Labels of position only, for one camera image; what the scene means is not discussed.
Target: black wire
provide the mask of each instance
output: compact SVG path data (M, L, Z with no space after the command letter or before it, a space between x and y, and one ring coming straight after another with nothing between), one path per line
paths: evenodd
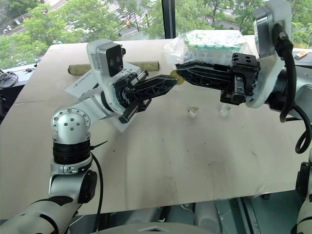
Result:
M99 225L99 216L101 213L101 207L102 207L102 202L103 202L103 190L104 190L104 183L103 183L103 174L102 174L102 169L101 166L98 162L98 159L94 156L94 154L92 152L90 152L92 155L92 159L94 160L94 162L97 165L97 169L98 169L98 176L99 176L99 186L100 186L100 192L99 192L99 201L98 201L98 208L97 208L97 216L96 216L96 220L94 222L94 228L93 228L93 232L96 232L98 229L98 225Z
M296 121L296 120L301 120L301 119L295 118L295 117L289 117L289 118L286 118L285 122Z
M303 152L305 152L307 150L307 148L309 147L309 145L311 143L312 126L311 126L311 122L309 120L309 117L299 106L294 106L293 109L295 111L297 111L297 113L301 116L301 118L304 122L304 125L306 126L306 130L301 135L301 137L299 138L299 140L296 144L296 148L295 148L297 154L302 154Z
M95 146L92 145L92 146L90 146L90 150L94 150L96 147L101 146L102 144L105 144L106 142L107 142L107 140L98 144L98 145L95 145Z
M285 67L286 67L286 74L287 74L287 95L286 95L286 101L283 106L283 109L281 111L281 114L279 116L279 119L282 123L288 122L288 121L294 121L298 120L297 118L291 117L291 118L286 118L288 115L289 111L294 109L297 111L297 113L301 116L306 130L305 132L301 135L299 138L295 151L297 154L302 154L307 150L311 143L312 139L312 126L311 122L309 120L309 117L307 114L295 104L294 98L296 95L296 83L297 83L297 74L296 74L296 68L295 68L295 63L293 60L293 54L292 50L284 50L282 52L282 57L285 61Z
M13 82L10 86L8 87L5 87L4 86L4 83L6 83L7 81L13 79ZM6 72L6 73L2 73L0 75L0 88L9 88L9 87L12 87L17 81L19 80L19 76L16 75L14 72Z
M291 50L285 50L282 54L282 57L285 61L286 71L287 71L287 95L286 101L279 115L279 120L284 123L286 121L286 116L289 111L293 109L294 97L296 95L296 83L297 83L297 75L296 68L293 60L293 54Z

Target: glass window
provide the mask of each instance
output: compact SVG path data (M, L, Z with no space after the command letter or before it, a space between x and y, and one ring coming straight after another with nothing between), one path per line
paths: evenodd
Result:
M312 48L312 1L288 0L292 6L292 42ZM194 29L235 29L253 35L254 9L265 0L175 0L176 35Z
M50 45L164 38L160 0L0 1L0 68L34 63Z

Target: table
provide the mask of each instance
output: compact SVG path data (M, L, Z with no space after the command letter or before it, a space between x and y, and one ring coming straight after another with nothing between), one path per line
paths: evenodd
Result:
M246 38L254 51L253 37ZM127 49L125 61L159 60L154 76L171 71L163 56L167 42L120 43ZM51 46L0 126L0 219L47 197L50 119L59 106L75 101L64 91L77 79L67 67L88 62L85 48L85 43ZM102 212L294 189L300 163L309 155L294 152L304 124L282 124L267 106L231 106L229 117L222 118L219 98L218 90L185 82L153 99L123 134L109 120L96 123L91 143L108 140L94 150L104 171ZM187 115L190 105L199 107L194 119ZM96 212L98 186L81 215Z

